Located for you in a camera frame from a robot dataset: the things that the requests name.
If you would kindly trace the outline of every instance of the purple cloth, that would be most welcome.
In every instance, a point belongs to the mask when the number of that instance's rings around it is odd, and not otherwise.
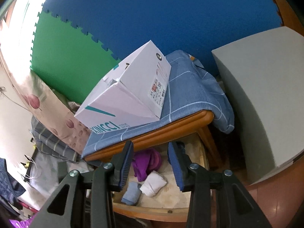
[[[35,217],[35,215],[25,221],[17,221],[17,220],[10,219],[10,222],[15,228],[28,228],[29,225],[31,224],[31,222],[33,221],[34,217]]]
[[[154,148],[136,152],[132,160],[134,176],[137,177],[139,182],[143,182],[153,170],[158,170],[161,164],[161,155]]]

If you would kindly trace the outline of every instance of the box label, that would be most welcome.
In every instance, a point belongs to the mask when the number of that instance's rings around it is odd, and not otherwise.
[[[155,77],[148,96],[150,97],[150,99],[153,100],[154,103],[162,107],[164,103],[165,95],[166,95],[166,89],[164,89],[164,84],[162,83],[162,81],[157,79],[157,77]]]

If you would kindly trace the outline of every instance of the white wall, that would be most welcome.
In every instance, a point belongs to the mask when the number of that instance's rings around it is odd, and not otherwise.
[[[4,69],[0,66],[0,87],[6,88],[5,94],[18,104],[23,105],[19,96],[14,91]],[[33,208],[39,209],[45,199],[27,183],[25,183],[15,165],[17,162],[26,162],[24,155],[31,156],[34,152],[32,138],[29,130],[31,128],[32,114],[19,107],[3,95],[0,96],[0,158],[5,158],[8,172],[20,182],[27,190],[21,200]]]

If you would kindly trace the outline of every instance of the white box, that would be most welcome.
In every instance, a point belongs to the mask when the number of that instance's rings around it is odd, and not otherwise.
[[[96,134],[158,121],[171,65],[149,41],[111,69],[75,114]]]

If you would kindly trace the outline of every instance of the silver bolt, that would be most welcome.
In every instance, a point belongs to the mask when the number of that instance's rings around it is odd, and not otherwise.
[[[225,176],[230,177],[230,176],[232,176],[232,171],[231,170],[224,170],[224,174],[225,174]]]
[[[193,169],[193,170],[196,170],[198,167],[199,167],[199,165],[196,164],[196,163],[190,164],[190,168]]]
[[[75,177],[78,175],[78,170],[71,170],[70,171],[70,176]]]
[[[105,168],[105,169],[110,169],[112,167],[112,164],[111,163],[105,163],[104,165],[103,165],[103,168]]]

